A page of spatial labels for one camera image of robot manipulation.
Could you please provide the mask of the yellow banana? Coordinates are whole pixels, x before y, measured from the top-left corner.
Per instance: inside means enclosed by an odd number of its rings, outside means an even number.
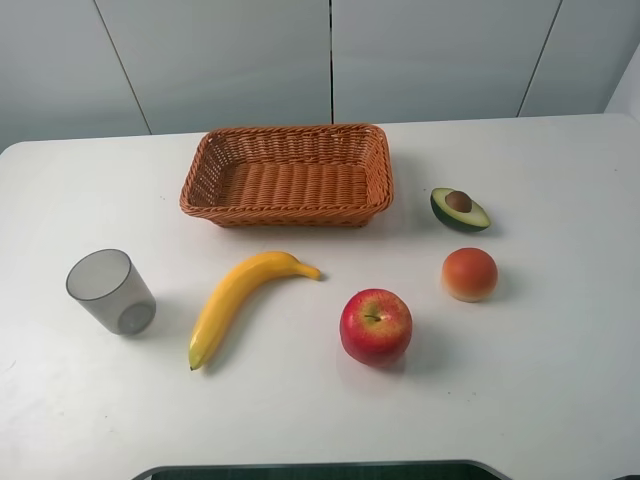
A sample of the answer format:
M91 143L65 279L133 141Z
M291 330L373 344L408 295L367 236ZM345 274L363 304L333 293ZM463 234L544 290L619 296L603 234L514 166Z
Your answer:
M292 276L320 280L322 273L282 251L259 253L236 265L216 286L195 323L188 350L190 370L200 369L214 356L241 306L256 289Z

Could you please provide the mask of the red apple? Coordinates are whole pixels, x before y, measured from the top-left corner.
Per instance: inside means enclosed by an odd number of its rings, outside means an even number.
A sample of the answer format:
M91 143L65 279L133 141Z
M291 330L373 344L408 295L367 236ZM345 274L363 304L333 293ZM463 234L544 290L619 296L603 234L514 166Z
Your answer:
M356 293L340 318L340 339L354 360L385 368L405 353L412 337L413 320L406 303L384 289Z

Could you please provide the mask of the halved avocado with pit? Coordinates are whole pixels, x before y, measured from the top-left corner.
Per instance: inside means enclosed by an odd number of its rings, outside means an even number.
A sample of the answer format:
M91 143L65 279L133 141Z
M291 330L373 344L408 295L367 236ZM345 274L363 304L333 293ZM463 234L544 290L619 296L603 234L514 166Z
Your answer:
M445 226L462 232L481 232L491 226L484 209L463 191L435 188L430 204L436 218Z

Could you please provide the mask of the orange wicker basket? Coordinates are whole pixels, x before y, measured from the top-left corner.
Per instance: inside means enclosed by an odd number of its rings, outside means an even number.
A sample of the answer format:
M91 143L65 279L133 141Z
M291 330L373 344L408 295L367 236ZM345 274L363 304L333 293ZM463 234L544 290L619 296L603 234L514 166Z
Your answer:
M360 227L393 201L372 124L219 128L199 142L181 210L220 227Z

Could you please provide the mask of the grey translucent plastic cup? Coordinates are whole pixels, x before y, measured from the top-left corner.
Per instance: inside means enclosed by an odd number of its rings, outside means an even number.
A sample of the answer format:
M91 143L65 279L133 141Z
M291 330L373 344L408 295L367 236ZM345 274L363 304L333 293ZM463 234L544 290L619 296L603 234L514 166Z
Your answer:
M131 258L118 249L102 249L80 259L69 271L67 293L103 327L130 336L155 317L156 300Z

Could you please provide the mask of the orange round bread bun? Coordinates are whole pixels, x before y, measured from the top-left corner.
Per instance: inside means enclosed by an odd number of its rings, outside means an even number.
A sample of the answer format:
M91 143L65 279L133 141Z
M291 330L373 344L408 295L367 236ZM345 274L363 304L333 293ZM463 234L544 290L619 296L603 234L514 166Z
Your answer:
M487 299L494 292L498 282L498 267L484 250L461 248L444 260L441 281L453 298L475 303Z

